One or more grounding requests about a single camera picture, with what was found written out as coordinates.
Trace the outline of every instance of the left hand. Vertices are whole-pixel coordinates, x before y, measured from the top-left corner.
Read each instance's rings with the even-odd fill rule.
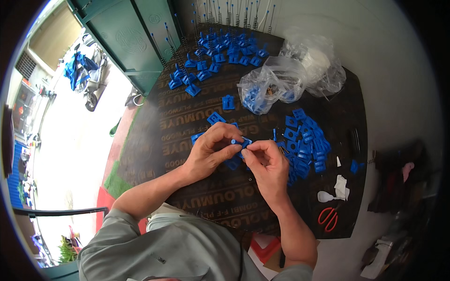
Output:
[[[242,150],[240,144],[231,144],[232,139],[244,142],[242,132],[236,126],[223,122],[215,123],[197,139],[182,165],[189,183],[211,175],[220,163]]]

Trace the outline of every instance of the dark wooden table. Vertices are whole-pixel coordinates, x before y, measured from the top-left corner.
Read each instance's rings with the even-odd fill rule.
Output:
[[[282,38],[260,32],[255,34],[260,48],[267,42],[270,55],[278,55]],[[195,58],[193,42],[191,47],[191,57]],[[203,57],[210,65],[210,58],[206,55]],[[171,61],[170,66],[171,71],[174,71],[175,62]],[[135,117],[120,160],[119,176],[135,186],[182,165],[192,148],[190,136],[204,132],[211,126],[207,118],[214,111],[229,123],[237,122],[245,137],[257,141],[272,139],[273,128],[277,128],[277,138],[282,140],[281,134],[286,127],[285,116],[292,116],[292,109],[303,108],[324,131],[332,150],[328,154],[326,170],[316,174],[311,166],[306,180],[299,178],[288,189],[289,196],[316,238],[350,237],[365,184],[365,168],[356,175],[350,172],[352,157],[347,134],[352,128],[358,129],[361,145],[361,155],[355,159],[358,163],[367,162],[367,126],[358,77],[346,69],[347,80],[343,90],[330,102],[324,98],[315,98],[305,91],[297,102],[287,104],[278,101],[268,114],[258,116],[242,107],[236,88],[240,78],[255,68],[253,65],[245,67],[223,62],[219,73],[203,82],[195,81],[202,89],[195,97],[185,92],[184,85],[170,90],[169,72],[163,72]],[[222,110],[221,97],[227,94],[234,96],[235,110]],[[339,168],[336,156],[339,156],[342,164]],[[335,194],[333,187],[338,174],[347,179],[349,200],[319,203],[318,191]],[[244,163],[235,171],[221,164],[208,178],[175,192],[167,203],[222,225],[271,235],[280,233],[275,214],[259,194],[255,178],[246,170]],[[341,206],[337,210],[337,225],[331,232],[324,232],[324,225],[320,226],[317,218],[324,208],[336,207],[338,204]]]

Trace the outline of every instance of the red scissors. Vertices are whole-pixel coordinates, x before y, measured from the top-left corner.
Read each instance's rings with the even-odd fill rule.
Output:
[[[331,216],[331,219],[328,221],[327,225],[325,226],[325,232],[330,232],[334,229],[334,227],[336,226],[336,223],[338,222],[338,213],[336,212],[337,209],[340,207],[337,206],[337,208],[332,208],[332,207],[328,207],[322,210],[322,212],[320,212],[319,217],[317,218],[317,222],[319,224],[324,224],[327,222],[328,218],[330,218],[330,216],[333,214],[333,216]],[[325,217],[325,219],[321,219],[322,215],[325,216],[324,213],[326,213],[326,211],[330,210],[330,212],[328,213],[328,215]]]

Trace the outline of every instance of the green door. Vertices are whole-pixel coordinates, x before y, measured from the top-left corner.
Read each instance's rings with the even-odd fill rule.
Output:
[[[167,0],[67,0],[86,31],[142,94],[147,95],[163,67],[155,40],[168,61],[166,22],[180,45]]]

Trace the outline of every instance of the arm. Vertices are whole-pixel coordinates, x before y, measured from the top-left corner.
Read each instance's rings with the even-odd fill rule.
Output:
[[[169,173],[142,183],[123,193],[112,205],[113,209],[140,220],[154,212],[178,189],[211,175],[217,166],[242,149],[231,139],[243,142],[242,133],[234,125],[215,123],[201,135],[186,162]]]
[[[289,162],[274,141],[257,141],[242,150],[247,166],[255,175],[261,195],[277,215],[286,267],[307,264],[314,269],[317,246],[314,234],[300,218],[287,194]]]

